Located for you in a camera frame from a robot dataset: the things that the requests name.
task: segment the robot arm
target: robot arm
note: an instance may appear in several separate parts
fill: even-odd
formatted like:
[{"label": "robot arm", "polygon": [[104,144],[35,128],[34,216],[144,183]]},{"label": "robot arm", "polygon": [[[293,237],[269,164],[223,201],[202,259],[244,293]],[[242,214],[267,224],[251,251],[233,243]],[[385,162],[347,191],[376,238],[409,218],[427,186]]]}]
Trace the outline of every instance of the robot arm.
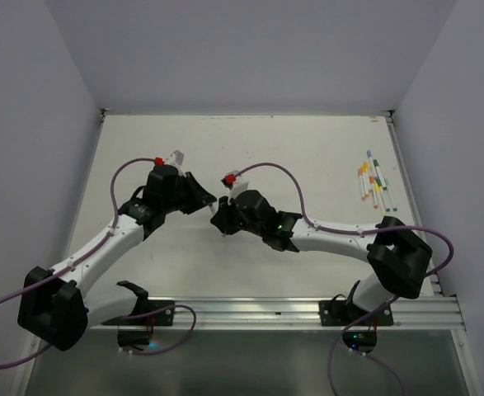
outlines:
[{"label": "robot arm", "polygon": [[[310,225],[301,214],[277,211],[259,191],[248,190],[243,177],[227,175],[223,184],[231,192],[219,199],[219,209],[210,220],[223,234],[241,230],[253,233],[274,250],[319,251],[341,254],[367,262],[374,273],[355,283],[345,303],[343,322],[351,322],[376,309],[394,295],[416,299],[421,291],[432,250],[412,231],[362,235],[361,230],[404,225],[385,216],[381,224],[332,224],[314,220]],[[319,229],[352,231],[352,235]]]},{"label": "robot arm", "polygon": [[[148,312],[148,292],[130,282],[119,282],[113,290],[101,295],[88,292],[119,258],[161,227],[169,213],[179,210],[189,215],[216,201],[190,172],[181,170],[182,161],[183,154],[178,151],[166,160],[156,158],[146,185],[120,207],[115,227],[111,222],[78,252],[49,270],[36,267],[27,274],[24,287],[63,272],[22,296],[20,326],[66,351],[91,326],[119,316]],[[108,233],[110,237],[95,253],[74,264],[107,238]]]}]

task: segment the gray wall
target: gray wall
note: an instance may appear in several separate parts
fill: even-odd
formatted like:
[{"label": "gray wall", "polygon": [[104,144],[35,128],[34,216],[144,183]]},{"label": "gray wall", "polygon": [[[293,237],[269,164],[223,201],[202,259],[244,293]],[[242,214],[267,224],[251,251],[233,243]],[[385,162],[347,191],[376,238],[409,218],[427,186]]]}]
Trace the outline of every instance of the gray wall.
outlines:
[{"label": "gray wall", "polygon": [[[41,1],[0,1],[0,296],[61,258],[98,111]],[[0,307],[0,363],[18,359],[19,299]],[[14,370],[0,371],[0,395]]]},{"label": "gray wall", "polygon": [[455,0],[46,0],[119,112],[394,109]]},{"label": "gray wall", "polygon": [[456,246],[440,279],[458,294],[484,385],[484,1],[459,0],[396,131],[424,223]]}]

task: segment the gray floor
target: gray floor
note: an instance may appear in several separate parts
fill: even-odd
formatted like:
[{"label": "gray floor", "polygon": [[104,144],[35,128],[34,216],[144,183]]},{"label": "gray floor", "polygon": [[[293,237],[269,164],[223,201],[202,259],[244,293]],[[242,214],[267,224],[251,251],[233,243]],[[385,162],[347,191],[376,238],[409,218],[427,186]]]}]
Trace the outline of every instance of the gray floor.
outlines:
[{"label": "gray floor", "polygon": [[[180,333],[160,332],[164,347]],[[41,395],[328,395],[331,332],[197,332],[155,357],[117,353],[114,331],[87,332],[70,351],[55,349],[35,364],[26,396]],[[467,395],[449,332],[386,332],[375,355],[402,377],[409,395]],[[375,362],[335,356],[341,395],[401,395]]]}]

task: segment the white tabletop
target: white tabletop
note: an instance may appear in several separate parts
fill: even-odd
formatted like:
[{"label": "white tabletop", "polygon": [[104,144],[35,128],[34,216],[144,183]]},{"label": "white tabletop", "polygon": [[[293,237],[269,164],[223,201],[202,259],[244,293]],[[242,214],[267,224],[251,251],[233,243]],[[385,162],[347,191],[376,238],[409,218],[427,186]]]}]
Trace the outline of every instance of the white tabletop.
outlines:
[{"label": "white tabletop", "polygon": [[[110,179],[125,161],[137,157],[185,154],[184,169],[217,197],[228,192],[225,173],[270,161],[299,180],[308,215],[338,223],[381,220],[371,200],[359,198],[357,168],[372,150],[397,200],[395,215],[414,224],[383,117],[366,116],[203,116],[109,115],[101,133],[73,234],[75,252],[108,224],[112,212]],[[138,163],[116,183],[119,203],[145,184],[151,164]],[[281,171],[249,172],[250,187],[277,210],[299,212],[292,182]],[[209,223],[210,211],[174,213],[144,243],[126,253],[92,290],[127,280],[154,296],[312,297],[347,294],[368,276],[368,264],[323,252],[276,252],[258,237],[240,232],[223,238]],[[422,295],[432,295],[425,280]]]}]

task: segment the table surface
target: table surface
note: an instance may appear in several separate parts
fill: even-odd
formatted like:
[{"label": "table surface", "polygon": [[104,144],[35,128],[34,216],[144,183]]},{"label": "table surface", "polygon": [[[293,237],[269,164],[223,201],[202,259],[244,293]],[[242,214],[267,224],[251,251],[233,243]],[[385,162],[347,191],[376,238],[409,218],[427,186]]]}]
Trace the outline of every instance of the table surface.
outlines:
[{"label": "table surface", "polygon": [[[371,200],[359,198],[357,169],[372,150],[397,200],[395,213],[414,224],[401,170],[383,117],[109,115],[106,117],[73,232],[77,251],[112,216],[109,185],[115,170],[138,157],[185,154],[184,169],[217,197],[225,173],[253,163],[276,162],[299,180],[313,219],[348,224],[381,220]],[[146,182],[151,164],[125,169],[116,182],[119,203]],[[274,168],[249,172],[250,187],[277,210],[299,212],[290,179]],[[210,211],[174,213],[144,243],[126,253],[92,288],[131,281],[152,296],[318,297],[347,294],[372,269],[353,258],[324,252],[276,252],[258,237],[222,237]],[[425,280],[422,295],[433,295]]]}]

